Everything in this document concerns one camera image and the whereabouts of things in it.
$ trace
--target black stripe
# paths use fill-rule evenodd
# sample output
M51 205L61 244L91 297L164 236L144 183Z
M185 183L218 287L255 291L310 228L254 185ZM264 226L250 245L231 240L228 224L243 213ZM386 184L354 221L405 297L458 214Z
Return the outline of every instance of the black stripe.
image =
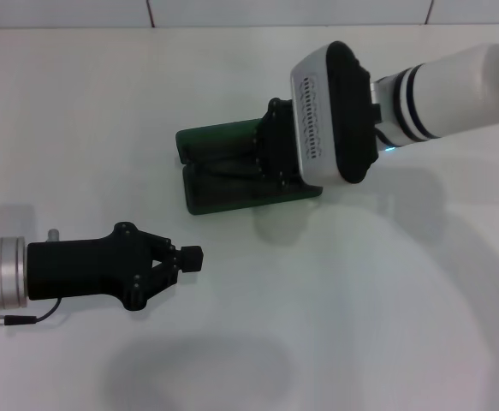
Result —
M388 140L388 137L386 137L386 135L382 131L380 131L378 128L375 128L375 133L377 133L377 138L385 146L388 146L390 148L400 148L401 147L401 146L398 146L397 144L392 143L390 140Z
M397 120L398 124L400 125L401 130L403 133L412 141L416 141L417 143L421 143L423 141L427 140L422 140L420 139L417 135L415 135L409 126L407 126L407 123L405 122L405 118L403 118L403 112L401 111L401 83L403 82L403 76L405 73L409 70L402 71L397 75L395 78L395 83L394 83L394 115L395 119Z
M422 135L425 135L429 139L439 139L440 137L430 133L428 130L426 130L426 127L424 127L424 124L419 119L419 114L417 113L417 108L414 105L414 95L413 95L413 85L414 85L414 77L417 74L417 71L423 66L424 64L420 64L419 66L413 68L411 70L411 73L409 73L409 77L407 78L407 107L409 108L409 114L411 115L411 119L414 122L414 126L417 128L417 130L422 133Z

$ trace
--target silver cylinder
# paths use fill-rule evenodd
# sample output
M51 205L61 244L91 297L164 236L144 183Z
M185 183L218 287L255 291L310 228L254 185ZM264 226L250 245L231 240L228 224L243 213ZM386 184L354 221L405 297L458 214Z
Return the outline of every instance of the silver cylinder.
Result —
M0 310L26 306L25 240L0 238Z

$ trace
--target green object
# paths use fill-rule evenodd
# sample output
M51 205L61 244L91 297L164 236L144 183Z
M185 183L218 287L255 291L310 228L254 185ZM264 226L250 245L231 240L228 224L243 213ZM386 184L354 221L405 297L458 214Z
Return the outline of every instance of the green object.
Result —
M261 122L260 119L232 122L177 133L191 214L303 200L322 193L322 188L308 186L299 177L282 185L281 180L263 172L264 161L258 161L257 144Z

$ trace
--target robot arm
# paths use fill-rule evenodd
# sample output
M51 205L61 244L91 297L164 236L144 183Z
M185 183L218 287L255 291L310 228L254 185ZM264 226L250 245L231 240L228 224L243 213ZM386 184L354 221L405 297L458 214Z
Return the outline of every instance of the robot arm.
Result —
M357 183L377 152L499 123L499 45L479 45L371 83L343 43L292 71L300 176Z

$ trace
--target white table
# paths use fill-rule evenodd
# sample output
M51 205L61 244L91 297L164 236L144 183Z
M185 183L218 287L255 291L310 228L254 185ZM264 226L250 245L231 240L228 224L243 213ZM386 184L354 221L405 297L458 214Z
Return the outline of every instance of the white table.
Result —
M0 329L0 411L499 410L499 127L318 200L186 210L175 132L262 116L334 39L376 79L499 26L0 31L0 235L132 221L205 251L144 312Z

